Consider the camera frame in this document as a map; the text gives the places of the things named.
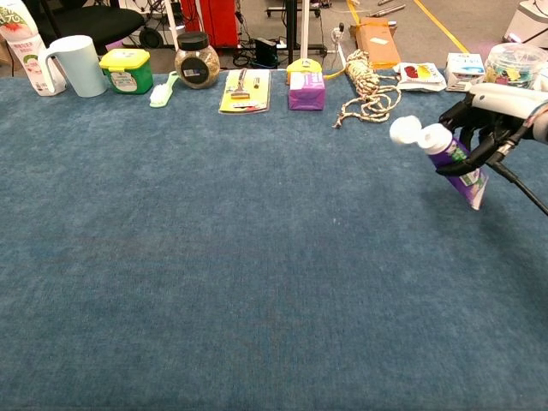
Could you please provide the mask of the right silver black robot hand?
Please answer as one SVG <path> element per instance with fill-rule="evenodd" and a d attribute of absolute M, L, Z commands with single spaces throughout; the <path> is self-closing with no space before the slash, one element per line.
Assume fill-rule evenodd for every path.
<path fill-rule="evenodd" d="M 463 176 L 488 165 L 504 175 L 502 162 L 522 140 L 547 143 L 547 93 L 481 83 L 445 111 L 439 122 L 453 132 L 469 154 L 464 160 L 437 167 L 441 176 Z"/>

